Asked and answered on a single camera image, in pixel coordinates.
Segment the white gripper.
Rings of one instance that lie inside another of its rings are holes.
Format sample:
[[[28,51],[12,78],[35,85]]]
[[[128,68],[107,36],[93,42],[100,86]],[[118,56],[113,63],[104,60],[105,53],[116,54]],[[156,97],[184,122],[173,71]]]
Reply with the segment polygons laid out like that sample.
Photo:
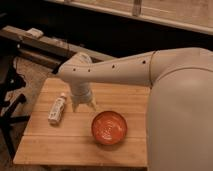
[[[77,112],[79,104],[85,104],[96,110],[96,104],[92,101],[92,91],[89,83],[73,83],[70,85],[73,112]]]

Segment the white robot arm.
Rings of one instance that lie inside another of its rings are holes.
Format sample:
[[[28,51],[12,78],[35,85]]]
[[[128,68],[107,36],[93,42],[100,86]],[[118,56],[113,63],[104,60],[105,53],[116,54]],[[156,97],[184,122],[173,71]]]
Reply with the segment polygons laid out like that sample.
[[[92,100],[92,82],[149,87],[148,171],[213,171],[213,51],[155,50],[99,63],[80,52],[58,76],[75,105]]]

